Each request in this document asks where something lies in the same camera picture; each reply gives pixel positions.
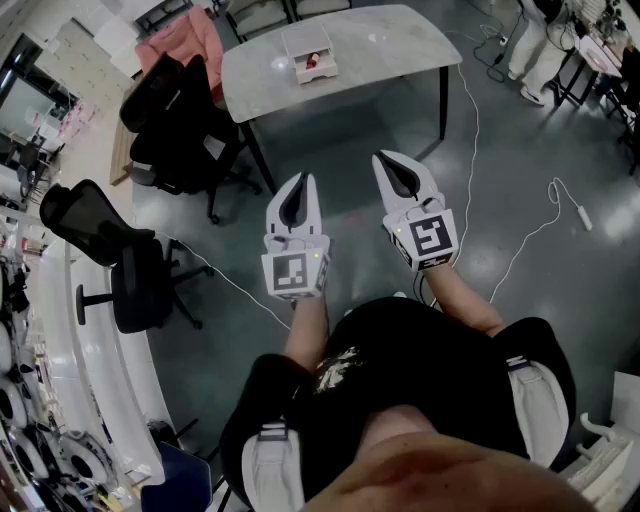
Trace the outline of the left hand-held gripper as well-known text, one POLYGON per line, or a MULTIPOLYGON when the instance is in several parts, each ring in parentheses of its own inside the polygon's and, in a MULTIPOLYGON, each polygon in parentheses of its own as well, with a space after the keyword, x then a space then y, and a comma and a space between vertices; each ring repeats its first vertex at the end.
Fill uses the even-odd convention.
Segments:
POLYGON ((266 210, 267 253, 261 257, 267 292, 283 301, 321 297, 331 260, 331 239, 322 232, 316 180, 298 173, 276 193, 266 210), (294 237, 298 228, 310 236, 294 237))

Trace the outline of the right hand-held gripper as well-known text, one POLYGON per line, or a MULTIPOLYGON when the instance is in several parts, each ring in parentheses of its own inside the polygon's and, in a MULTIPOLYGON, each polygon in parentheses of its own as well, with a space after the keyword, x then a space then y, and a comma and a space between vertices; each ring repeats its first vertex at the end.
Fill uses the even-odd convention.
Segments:
POLYGON ((385 210, 391 213, 383 226, 409 268, 421 272, 451 263, 459 250, 454 216, 429 169, 394 151, 376 151, 372 166, 385 210), (400 210, 410 202, 420 203, 400 210))

